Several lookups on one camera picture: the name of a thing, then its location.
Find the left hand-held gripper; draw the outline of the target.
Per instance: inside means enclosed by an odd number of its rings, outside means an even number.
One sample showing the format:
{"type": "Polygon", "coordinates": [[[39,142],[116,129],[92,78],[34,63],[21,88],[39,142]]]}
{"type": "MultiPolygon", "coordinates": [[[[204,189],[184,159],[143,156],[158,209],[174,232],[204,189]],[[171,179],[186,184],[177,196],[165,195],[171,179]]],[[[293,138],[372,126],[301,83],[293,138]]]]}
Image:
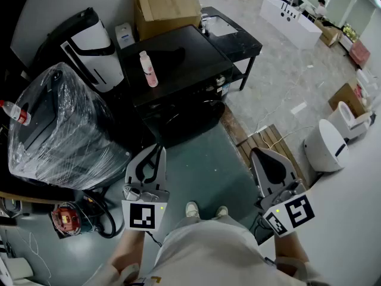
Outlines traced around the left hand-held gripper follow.
{"type": "Polygon", "coordinates": [[[158,231],[170,193],[165,191],[166,149],[158,144],[143,149],[127,165],[121,201],[126,229],[158,231]]]}

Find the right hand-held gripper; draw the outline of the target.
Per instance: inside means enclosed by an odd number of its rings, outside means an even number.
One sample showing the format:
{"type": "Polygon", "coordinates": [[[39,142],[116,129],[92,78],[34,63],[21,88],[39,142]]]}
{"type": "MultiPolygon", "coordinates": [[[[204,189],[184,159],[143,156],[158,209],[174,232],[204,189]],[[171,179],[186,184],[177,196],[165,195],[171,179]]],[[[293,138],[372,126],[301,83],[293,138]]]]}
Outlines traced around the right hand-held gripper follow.
{"type": "Polygon", "coordinates": [[[264,197],[259,201],[259,208],[264,210],[264,220],[278,237],[293,233],[315,218],[311,196],[302,181],[295,180],[297,173],[287,157],[255,147],[250,153],[250,164],[264,197]],[[275,192],[268,191],[272,184],[282,184],[284,187],[275,192]]]}

